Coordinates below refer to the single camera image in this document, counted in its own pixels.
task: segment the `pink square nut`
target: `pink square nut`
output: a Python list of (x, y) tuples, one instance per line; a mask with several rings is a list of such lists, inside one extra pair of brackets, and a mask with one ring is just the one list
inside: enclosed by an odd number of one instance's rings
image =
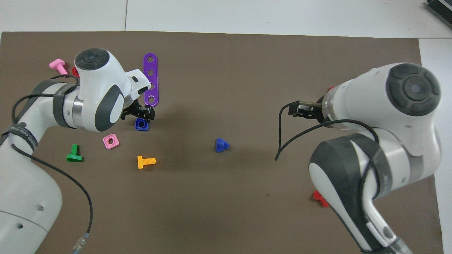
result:
[(105, 148), (107, 149), (117, 147), (119, 145), (118, 137), (116, 137), (116, 135), (114, 134), (110, 134), (104, 138), (104, 144)]

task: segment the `black vent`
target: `black vent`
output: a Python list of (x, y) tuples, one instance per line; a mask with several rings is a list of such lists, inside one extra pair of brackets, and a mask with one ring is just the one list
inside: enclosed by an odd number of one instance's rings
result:
[(452, 0), (428, 1), (427, 9), (452, 28)]

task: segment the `green bolt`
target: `green bolt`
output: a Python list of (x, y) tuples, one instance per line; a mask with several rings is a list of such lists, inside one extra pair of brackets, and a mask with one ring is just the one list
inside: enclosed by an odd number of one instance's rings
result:
[(66, 160), (69, 162), (80, 162), (83, 160), (82, 156), (77, 155), (77, 150), (79, 149), (78, 144), (73, 144), (71, 148), (71, 154), (66, 155)]

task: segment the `pink nut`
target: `pink nut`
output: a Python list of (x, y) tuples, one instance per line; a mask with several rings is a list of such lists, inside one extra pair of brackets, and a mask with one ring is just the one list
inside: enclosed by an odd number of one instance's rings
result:
[(64, 69), (63, 65), (65, 65), (65, 62), (63, 60), (61, 60), (60, 58), (49, 63), (50, 68), (57, 70), (61, 75), (65, 75), (65, 74), (67, 74), (67, 71)]
[(119, 145), (118, 137), (114, 134), (110, 134), (104, 138), (105, 148), (112, 149)]

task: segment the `blue square nut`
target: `blue square nut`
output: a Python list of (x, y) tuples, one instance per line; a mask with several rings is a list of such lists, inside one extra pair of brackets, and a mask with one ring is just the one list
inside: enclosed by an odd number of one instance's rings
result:
[(145, 132), (149, 129), (149, 123), (143, 118), (137, 118), (135, 121), (135, 129), (137, 131)]

